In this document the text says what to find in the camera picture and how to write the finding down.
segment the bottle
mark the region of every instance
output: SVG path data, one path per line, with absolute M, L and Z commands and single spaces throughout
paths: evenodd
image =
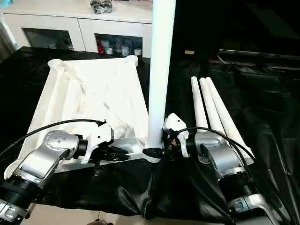
M 141 48 L 135 49 L 135 56 L 139 59 L 139 61 L 142 60 L 142 49 Z
M 132 51 L 133 51 L 133 40 L 126 38 L 124 40 L 124 43 L 128 45 L 129 48 L 129 55 L 132 55 Z
M 122 56 L 129 56 L 129 46 L 122 44 Z
M 97 42 L 97 49 L 98 49 L 98 53 L 103 54 L 104 53 L 104 48 L 101 45 L 101 40 L 100 38 L 96 38 L 96 42 Z
M 122 52 L 122 38 L 116 37 L 116 52 L 121 53 Z
M 109 40 L 101 40 L 100 43 L 104 49 L 109 48 Z
M 107 55 L 111 55 L 111 56 L 113 55 L 113 49 L 112 48 L 106 48 L 105 52 L 106 52 Z

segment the white cylinder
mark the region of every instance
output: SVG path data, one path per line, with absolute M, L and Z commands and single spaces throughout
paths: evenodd
M 210 121 L 210 127 L 214 130 L 217 130 L 217 131 L 225 134 L 222 123 L 219 118 L 219 115 L 215 108 L 215 104 L 210 95 L 210 89 L 208 87 L 208 84 L 207 84 L 205 78 L 200 78 L 200 85 L 201 85 L 201 90 L 202 90 L 203 99 L 205 102 L 205 108 L 207 111 L 208 119 Z
M 219 118 L 222 121 L 222 125 L 224 127 L 227 137 L 233 139 L 237 143 L 244 146 L 253 155 L 251 149 L 249 147 L 247 147 L 246 144 L 244 143 L 244 140 L 242 139 L 238 129 L 236 128 L 236 126 L 235 126 L 228 110 L 226 109 L 226 106 L 224 105 L 211 78 L 210 77 L 206 78 L 206 82 L 210 89 L 210 94 L 212 96 L 212 99 L 215 104 L 216 110 L 218 112 Z M 242 151 L 242 154 L 243 154 L 244 158 L 249 158 L 248 154 L 245 153 L 244 151 Z
M 104 49 L 109 48 L 109 40 L 100 40 L 100 43 Z
M 149 90 L 148 147 L 162 146 L 176 0 L 154 0 Z
M 105 53 L 108 54 L 108 55 L 112 55 L 113 54 L 113 49 L 112 48 L 106 48 Z
M 127 44 L 122 44 L 121 47 L 121 51 L 122 51 L 122 56 L 128 56 L 129 55 L 129 45 Z
M 142 49 L 141 48 L 136 48 L 135 49 L 135 56 L 140 56 L 142 55 Z
M 196 125 L 197 127 L 208 128 L 197 77 L 193 76 L 191 78 L 191 84 L 192 84 L 192 92 L 193 92 L 193 100 L 194 100 Z

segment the white cabinet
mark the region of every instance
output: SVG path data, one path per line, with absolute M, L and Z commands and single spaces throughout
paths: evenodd
M 112 12 L 101 15 L 89 0 L 15 0 L 0 13 L 19 47 L 102 52 L 104 42 L 113 55 L 123 45 L 150 57 L 152 3 L 145 0 L 113 1 Z
M 98 42 L 109 41 L 113 51 L 116 45 L 129 45 L 129 51 L 141 48 L 142 56 L 149 58 L 151 53 L 151 24 L 135 22 L 117 22 L 103 20 L 79 19 L 80 29 L 88 52 L 99 52 Z
M 85 51 L 76 18 L 4 14 L 19 47 L 48 47 Z

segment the floor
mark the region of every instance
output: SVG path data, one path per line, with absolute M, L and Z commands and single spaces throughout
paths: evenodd
M 21 225 L 86 225 L 98 217 L 114 225 L 216 225 L 192 220 L 145 220 L 140 216 L 126 217 L 102 211 L 67 210 L 47 205 L 34 205 L 31 217 L 23 220 Z

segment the white countertop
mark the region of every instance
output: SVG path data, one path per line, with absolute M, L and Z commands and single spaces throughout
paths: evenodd
M 48 15 L 83 19 L 152 23 L 152 3 L 113 1 L 112 12 L 95 14 L 89 0 L 14 0 L 14 4 L 0 9 L 4 14 Z

